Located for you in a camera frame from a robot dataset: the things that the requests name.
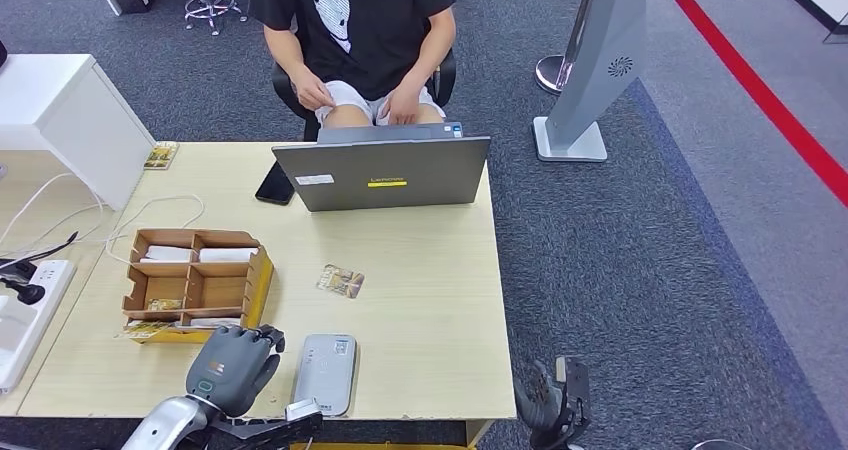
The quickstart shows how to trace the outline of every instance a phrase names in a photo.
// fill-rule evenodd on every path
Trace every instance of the speaker grille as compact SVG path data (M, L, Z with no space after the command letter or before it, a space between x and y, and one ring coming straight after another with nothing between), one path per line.
M633 59L630 57L618 57L609 64L607 73L611 77L623 77L633 70Z

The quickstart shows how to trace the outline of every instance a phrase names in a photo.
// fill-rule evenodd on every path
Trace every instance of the chrome stool base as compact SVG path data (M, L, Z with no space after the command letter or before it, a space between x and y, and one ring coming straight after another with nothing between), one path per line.
M212 28L212 35L221 33L215 25L215 19L230 10L239 14L240 21L247 21L247 15L238 8L236 0L189 0L186 2L185 10L187 30L191 30L194 27L193 19L201 18L209 22L209 26Z

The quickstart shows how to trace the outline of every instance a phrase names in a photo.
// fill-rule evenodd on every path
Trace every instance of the robotic hand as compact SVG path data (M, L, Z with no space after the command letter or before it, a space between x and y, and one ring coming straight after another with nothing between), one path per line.
M586 431L590 421L589 371L575 360L558 357L555 384L547 368L535 362L536 374L529 392L521 382L514 384L518 416L530 427L533 450L561 450Z
M171 397L139 424L123 450L173 450L200 437L201 447L218 430L240 442L289 443L321 429L323 417L314 400L286 407L278 420L237 420L271 380L285 349L283 332L270 325L258 330L219 327L194 360L184 397Z

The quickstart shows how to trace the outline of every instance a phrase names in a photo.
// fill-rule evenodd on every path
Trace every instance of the white shorts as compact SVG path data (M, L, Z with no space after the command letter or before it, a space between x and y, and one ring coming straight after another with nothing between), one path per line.
M330 95L333 97L333 101L336 102L336 105L354 105L365 112L365 115L372 123L376 125L389 124L391 112L384 118L378 118L380 112L383 111L383 106L386 104L388 95L378 100L365 100L355 88L341 80L327 82L326 87L327 91L330 92ZM439 115L441 115L442 118L445 118L444 110L442 110L438 105L436 105L436 102L433 101L433 97L430 96L430 92L427 91L427 87L421 89L421 94L418 95L418 103L422 105L430 105L439 112ZM318 117L318 123L320 123L322 127L324 126L324 119L327 118L327 115L329 115L332 110L332 107L321 107L318 110L315 110L315 116Z

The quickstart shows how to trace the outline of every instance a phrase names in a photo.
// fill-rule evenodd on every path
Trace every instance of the red stripe on floor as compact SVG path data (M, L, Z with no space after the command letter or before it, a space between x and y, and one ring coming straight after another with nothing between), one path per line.
M836 198L848 207L848 173L827 150L801 125L786 105L777 98L753 68L742 58L695 0L674 0L704 39L724 62L730 73L745 88L763 113L784 138L816 172Z

